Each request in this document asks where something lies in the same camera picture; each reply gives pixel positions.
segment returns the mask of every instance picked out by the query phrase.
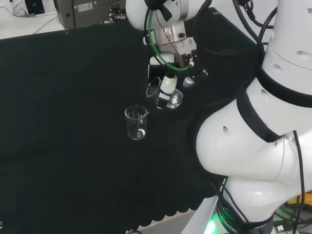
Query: white floor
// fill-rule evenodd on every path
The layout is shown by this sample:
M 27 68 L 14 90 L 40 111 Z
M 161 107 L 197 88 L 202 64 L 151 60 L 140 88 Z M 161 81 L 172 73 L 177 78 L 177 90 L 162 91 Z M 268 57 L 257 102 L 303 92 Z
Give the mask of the white floor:
M 25 13 L 23 10 L 20 10 L 21 8 L 27 12 L 24 0 L 13 0 L 13 2 L 0 0 L 0 7 L 5 6 L 13 13 L 13 8 L 21 1 L 23 2 L 14 10 L 14 13 L 17 16 L 22 16 Z M 53 0 L 43 0 L 42 2 L 46 13 L 31 18 L 15 17 L 5 8 L 0 8 L 0 39 L 34 34 L 48 22 L 46 26 L 36 33 L 64 30 L 62 25 L 57 21 L 57 13 L 54 11 Z

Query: empty glass beaker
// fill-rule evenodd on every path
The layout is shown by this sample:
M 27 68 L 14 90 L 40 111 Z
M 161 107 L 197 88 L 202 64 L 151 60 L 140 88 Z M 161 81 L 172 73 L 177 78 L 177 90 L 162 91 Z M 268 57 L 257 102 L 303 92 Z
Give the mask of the empty glass beaker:
M 131 139 L 139 140 L 145 137 L 147 132 L 147 115 L 149 112 L 143 106 L 129 106 L 125 110 L 127 121 L 127 133 Z

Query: black cloth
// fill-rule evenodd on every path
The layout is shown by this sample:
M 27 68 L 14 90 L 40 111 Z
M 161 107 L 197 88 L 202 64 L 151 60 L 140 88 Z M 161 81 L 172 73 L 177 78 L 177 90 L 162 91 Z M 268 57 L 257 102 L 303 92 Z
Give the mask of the black cloth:
M 186 22 L 188 36 L 194 21 Z M 152 53 L 127 21 L 0 41 L 0 234 L 124 234 L 214 196 L 188 130 L 195 114 L 254 78 L 256 47 L 206 11 L 198 36 L 209 78 L 175 111 L 145 99 Z M 124 110 L 148 107 L 147 136 Z

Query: green cable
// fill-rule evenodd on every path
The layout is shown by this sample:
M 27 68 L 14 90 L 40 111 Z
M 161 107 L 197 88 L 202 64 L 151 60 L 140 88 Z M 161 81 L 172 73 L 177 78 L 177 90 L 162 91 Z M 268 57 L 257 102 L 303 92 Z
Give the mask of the green cable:
M 187 69 L 189 69 L 189 67 L 184 67 L 184 68 L 178 68 L 178 67 L 173 67 L 171 64 L 169 64 L 162 56 L 161 54 L 159 53 L 159 51 L 157 50 L 154 42 L 153 42 L 153 39 L 152 39 L 152 35 L 151 35 L 151 26 L 152 26 L 152 17 L 153 17 L 153 12 L 154 11 L 150 11 L 150 18 L 149 18 L 149 22 L 148 22 L 148 37 L 150 39 L 150 43 L 152 45 L 152 48 L 153 50 L 155 51 L 155 53 L 158 55 L 158 57 L 160 58 L 161 61 L 164 62 L 164 64 L 166 66 L 168 66 L 169 68 L 175 70 L 175 71 L 186 71 Z

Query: yellow object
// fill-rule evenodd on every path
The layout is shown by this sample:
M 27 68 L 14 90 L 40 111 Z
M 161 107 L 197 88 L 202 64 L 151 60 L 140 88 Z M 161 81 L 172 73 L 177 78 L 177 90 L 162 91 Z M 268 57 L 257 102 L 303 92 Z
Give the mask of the yellow object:
M 289 205 L 293 205 L 295 203 L 297 203 L 297 198 L 296 197 L 288 201 Z M 306 205 L 312 206 L 312 191 L 306 193 L 306 197 L 305 197 L 304 203 Z

